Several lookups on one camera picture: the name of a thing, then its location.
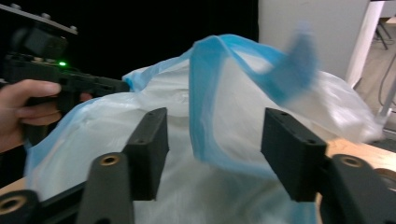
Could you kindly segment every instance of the black background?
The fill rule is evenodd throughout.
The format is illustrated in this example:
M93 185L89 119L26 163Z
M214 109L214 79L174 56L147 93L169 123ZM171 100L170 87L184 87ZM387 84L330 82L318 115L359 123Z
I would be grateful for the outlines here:
M78 35L67 36L63 59L97 77L121 79L137 68L177 57L209 35L259 38L258 0L0 1L11 3L76 26ZM0 59L10 50L14 32L30 22L0 10ZM0 187L22 177L25 157L23 147L0 154Z

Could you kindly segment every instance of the chair leg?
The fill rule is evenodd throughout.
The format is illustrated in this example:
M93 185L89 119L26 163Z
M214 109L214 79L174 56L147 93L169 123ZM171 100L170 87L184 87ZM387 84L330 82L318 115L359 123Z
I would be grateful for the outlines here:
M382 44L384 45L384 48L385 48L385 49L388 49L387 43L385 43L385 40L384 40L384 38L382 37L381 33L379 33L378 28L375 29L375 33L376 33L376 35L378 36L378 38L381 39L381 42L382 42Z
M392 37L390 36L388 30L385 28L384 23L383 23L382 21L380 21L380 22L378 23L378 25L381 26L381 28L384 30L385 34L387 34L388 38L389 38L389 39L392 39Z

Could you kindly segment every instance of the white wall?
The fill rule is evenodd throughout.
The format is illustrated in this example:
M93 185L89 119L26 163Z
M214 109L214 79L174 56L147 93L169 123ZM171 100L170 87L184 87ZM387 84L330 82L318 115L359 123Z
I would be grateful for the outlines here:
M381 11L381 18L391 18L396 15L396 1L386 1Z
M369 3L369 0L260 0L259 41L285 50L298 22L308 21L320 70L347 80Z
M352 87L354 87L361 79L367 54L369 53L375 28L378 25L379 16L383 6L384 2L379 1L371 2L367 8L367 12L361 26L361 33L358 37L355 50L352 53L349 67L346 72L346 82Z

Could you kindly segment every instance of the black handheld device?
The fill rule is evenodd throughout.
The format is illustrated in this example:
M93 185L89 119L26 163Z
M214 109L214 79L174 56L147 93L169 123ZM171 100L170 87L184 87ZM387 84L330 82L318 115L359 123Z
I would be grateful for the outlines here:
M116 92L129 91L126 82L107 77L96 77L58 64L65 48L67 35L77 35L76 27L66 27L51 21L47 14L41 17L21 10L13 5L0 5L0 9L12 15L22 16L33 21L29 27L21 27L12 36L11 50L3 61L1 75L3 85L24 79L46 80L59 83L62 87L59 95L54 97L31 98L28 105L56 100L59 110L66 114L80 103L81 93L92 97L104 96ZM36 145L48 135L48 126L24 125L25 139Z

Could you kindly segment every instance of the white plastic bag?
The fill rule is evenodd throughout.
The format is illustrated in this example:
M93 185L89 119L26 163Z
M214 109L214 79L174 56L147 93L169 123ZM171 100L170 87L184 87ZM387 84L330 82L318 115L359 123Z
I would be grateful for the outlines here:
M302 33L283 54L236 35L209 36L133 71L123 77L131 92L76 107L28 149L27 187L46 200L81 183L94 158L121 151L145 113L167 107L170 151L157 201L134 202L136 223L317 223L315 204L291 201L260 153L265 107L358 141L376 128L353 90L317 70L311 45ZM367 134L347 134L358 126Z

